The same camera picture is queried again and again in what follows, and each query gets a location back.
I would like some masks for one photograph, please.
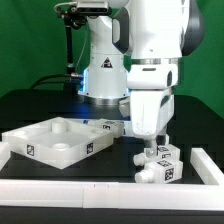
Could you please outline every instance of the green backdrop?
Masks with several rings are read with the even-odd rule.
[[[64,25],[53,11],[59,2],[63,1],[0,0],[0,96],[27,89],[40,77],[65,72]],[[175,94],[195,96],[224,118],[224,1],[198,0],[198,4],[206,36],[191,56],[181,60],[181,85]],[[74,33],[75,62],[84,34],[83,28]],[[86,47],[78,70],[88,63]]]

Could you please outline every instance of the cable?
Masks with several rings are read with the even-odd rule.
[[[67,74],[71,75],[75,72],[73,63],[73,41],[72,41],[72,28],[67,25],[65,21],[65,33],[66,33],[66,50],[67,50]]]
[[[58,75],[49,75],[49,76],[45,76],[45,77],[42,77],[40,79],[38,79],[31,87],[30,89],[34,89],[36,86],[38,86],[39,84],[41,85],[41,83],[45,80],[48,80],[48,79],[55,79],[55,78],[70,78],[70,75],[61,75],[61,74],[58,74]]]
[[[40,85],[45,85],[45,84],[64,84],[64,82],[41,82],[41,83],[38,83],[36,84],[33,89],[37,86],[40,86]]]
[[[78,68],[79,63],[80,63],[80,61],[81,61],[81,59],[82,59],[84,50],[85,50],[85,48],[86,48],[86,42],[87,42],[87,26],[85,26],[85,40],[84,40],[84,44],[83,44],[82,51],[81,51],[81,54],[80,54],[80,56],[79,56],[78,62],[77,62],[77,64],[76,64],[76,66],[75,66],[76,68]]]

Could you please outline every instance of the camera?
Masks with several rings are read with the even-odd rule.
[[[112,12],[108,2],[77,2],[76,13],[85,16],[104,16]]]

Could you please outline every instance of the white foam block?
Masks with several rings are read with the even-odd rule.
[[[218,185],[0,180],[0,205],[224,211]]]
[[[191,164],[207,185],[224,185],[224,175],[202,148],[193,148]]]

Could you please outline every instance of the black cable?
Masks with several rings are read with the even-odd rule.
[[[72,28],[65,21],[66,47],[67,47],[67,74],[75,72],[73,63]]]
[[[38,80],[37,80],[37,81],[30,87],[30,89],[35,88],[37,85],[39,85],[40,83],[42,83],[42,82],[45,81],[45,80],[48,80],[48,79],[55,79],[55,78],[70,78],[70,75],[61,75],[61,74],[58,74],[58,75],[48,75],[48,76],[42,77],[42,78],[38,79]]]
[[[36,85],[33,85],[33,88],[34,89],[35,87],[37,86],[40,86],[40,85],[45,85],[45,84],[64,84],[65,82],[62,82],[62,81],[55,81],[55,82],[40,82],[40,83],[37,83]]]

